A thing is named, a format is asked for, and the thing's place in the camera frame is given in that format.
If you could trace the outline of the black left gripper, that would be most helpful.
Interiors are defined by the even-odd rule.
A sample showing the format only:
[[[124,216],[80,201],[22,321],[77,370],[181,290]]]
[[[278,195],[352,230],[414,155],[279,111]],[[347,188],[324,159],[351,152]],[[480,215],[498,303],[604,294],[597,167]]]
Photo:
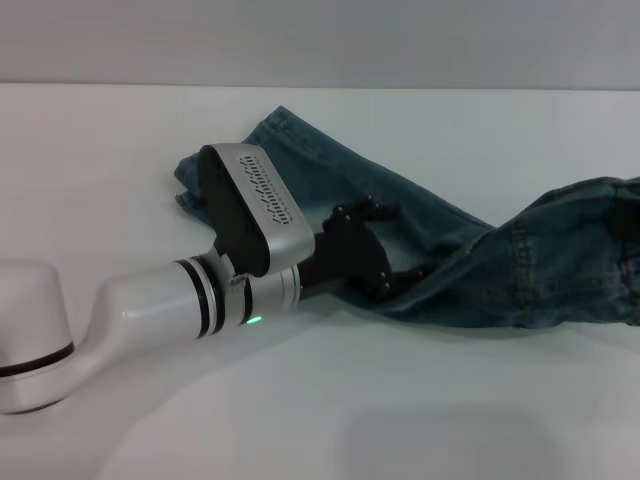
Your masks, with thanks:
[[[391,222],[400,207],[371,195],[335,205],[315,236],[314,253],[298,264],[300,299],[354,289],[367,301],[388,301],[404,294],[428,274],[424,266],[392,271],[386,252],[370,223]]]

